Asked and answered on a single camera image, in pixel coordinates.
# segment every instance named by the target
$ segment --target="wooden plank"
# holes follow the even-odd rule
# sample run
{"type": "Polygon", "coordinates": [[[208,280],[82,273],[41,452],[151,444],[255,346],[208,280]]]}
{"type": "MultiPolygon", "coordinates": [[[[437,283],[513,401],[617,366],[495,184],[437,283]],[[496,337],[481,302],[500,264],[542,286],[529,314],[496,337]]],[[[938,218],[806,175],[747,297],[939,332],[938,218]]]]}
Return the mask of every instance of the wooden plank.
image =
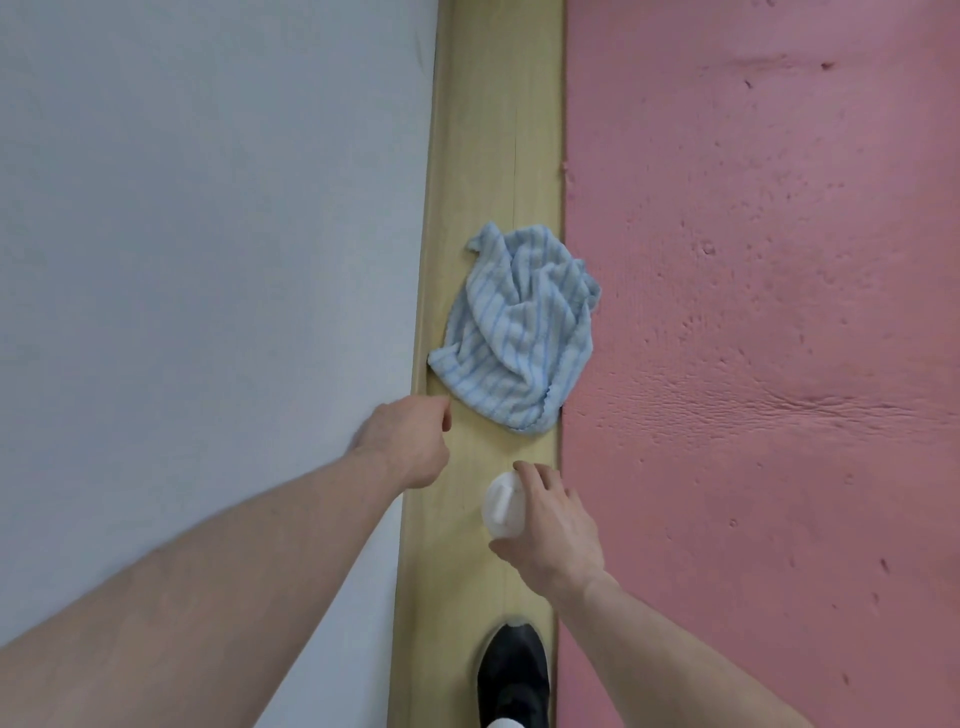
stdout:
{"type": "MultiPolygon", "coordinates": [[[[560,232],[563,54],[563,0],[441,0],[415,392],[445,391],[425,360],[473,264],[467,240],[488,220],[560,232]]],[[[477,650],[509,615],[530,619],[554,651],[554,615],[488,550],[480,502],[513,461],[556,464],[557,432],[514,435],[458,401],[453,415],[449,466],[404,498],[391,728],[475,726],[477,650]]]]}

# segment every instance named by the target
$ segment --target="pink textured wall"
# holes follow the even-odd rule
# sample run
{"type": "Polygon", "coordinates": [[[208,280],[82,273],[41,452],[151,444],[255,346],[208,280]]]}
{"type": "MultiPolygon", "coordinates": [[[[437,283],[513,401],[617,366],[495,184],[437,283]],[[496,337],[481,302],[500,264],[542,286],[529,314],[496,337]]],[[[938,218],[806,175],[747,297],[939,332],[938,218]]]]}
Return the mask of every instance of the pink textured wall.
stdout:
{"type": "MultiPolygon", "coordinates": [[[[960,3],[568,13],[610,570],[820,725],[960,725],[960,3]]],[[[619,724],[566,633],[559,679],[619,724]]]]}

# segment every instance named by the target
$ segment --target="towel fold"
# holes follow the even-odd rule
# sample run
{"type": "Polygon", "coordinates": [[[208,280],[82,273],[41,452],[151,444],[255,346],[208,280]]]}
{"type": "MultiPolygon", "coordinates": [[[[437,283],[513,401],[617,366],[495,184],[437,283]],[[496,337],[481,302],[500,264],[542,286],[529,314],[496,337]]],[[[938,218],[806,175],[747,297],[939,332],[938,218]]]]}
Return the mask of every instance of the towel fold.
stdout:
{"type": "Polygon", "coordinates": [[[600,286],[543,225],[504,235],[487,223],[467,247],[479,256],[427,363],[484,417],[545,432],[593,352],[600,286]]]}

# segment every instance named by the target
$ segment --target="sneaker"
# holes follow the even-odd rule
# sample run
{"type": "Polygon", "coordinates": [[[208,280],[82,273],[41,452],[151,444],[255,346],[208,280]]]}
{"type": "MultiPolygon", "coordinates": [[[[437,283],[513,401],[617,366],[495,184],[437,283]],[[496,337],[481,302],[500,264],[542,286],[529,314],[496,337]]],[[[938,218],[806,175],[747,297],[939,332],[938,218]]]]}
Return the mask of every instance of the sneaker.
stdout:
{"type": "Polygon", "coordinates": [[[483,728],[502,717],[523,728],[549,728],[550,676],[533,625],[508,622],[490,638],[477,670],[477,703],[483,728]]]}

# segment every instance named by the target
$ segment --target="white wall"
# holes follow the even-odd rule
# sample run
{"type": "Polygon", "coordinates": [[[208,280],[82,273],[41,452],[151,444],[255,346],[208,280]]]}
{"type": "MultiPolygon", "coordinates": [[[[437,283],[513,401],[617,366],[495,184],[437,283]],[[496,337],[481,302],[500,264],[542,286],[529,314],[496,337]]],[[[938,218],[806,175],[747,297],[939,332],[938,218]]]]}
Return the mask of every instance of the white wall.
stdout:
{"type": "MultiPolygon", "coordinates": [[[[409,391],[435,29],[0,4],[0,643],[409,391]]],[[[397,506],[261,725],[384,724],[397,506]]]]}

